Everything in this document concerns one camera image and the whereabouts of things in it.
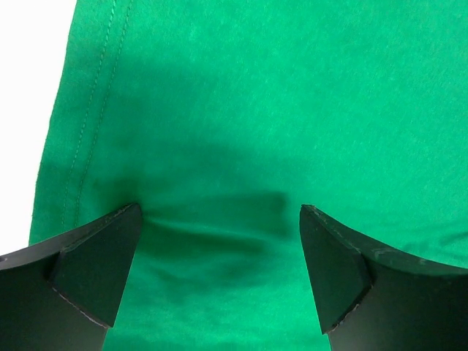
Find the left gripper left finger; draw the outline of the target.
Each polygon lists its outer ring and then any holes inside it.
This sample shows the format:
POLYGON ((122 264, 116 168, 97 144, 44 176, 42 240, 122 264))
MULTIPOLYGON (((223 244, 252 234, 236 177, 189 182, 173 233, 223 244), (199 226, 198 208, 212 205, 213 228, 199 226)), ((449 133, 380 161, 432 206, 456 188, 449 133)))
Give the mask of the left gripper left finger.
POLYGON ((101 350, 141 229, 129 204, 1 256, 1 349, 101 350))

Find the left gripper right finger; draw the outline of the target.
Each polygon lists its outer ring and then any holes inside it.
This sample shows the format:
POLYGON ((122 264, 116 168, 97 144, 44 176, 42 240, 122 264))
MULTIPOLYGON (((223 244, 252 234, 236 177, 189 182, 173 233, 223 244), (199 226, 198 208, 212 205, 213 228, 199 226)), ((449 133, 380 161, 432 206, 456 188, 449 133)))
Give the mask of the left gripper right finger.
POLYGON ((467 348, 467 270, 359 233, 312 205, 300 237, 320 329, 332 350, 467 348))

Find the green t shirt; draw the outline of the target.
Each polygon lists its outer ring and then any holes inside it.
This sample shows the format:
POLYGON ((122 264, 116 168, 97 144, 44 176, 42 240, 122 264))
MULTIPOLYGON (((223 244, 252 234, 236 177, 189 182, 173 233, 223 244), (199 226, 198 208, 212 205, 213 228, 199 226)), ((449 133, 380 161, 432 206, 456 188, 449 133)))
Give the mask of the green t shirt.
POLYGON ((303 204, 467 264, 467 3, 79 1, 30 240, 127 203, 106 350, 327 350, 303 204))

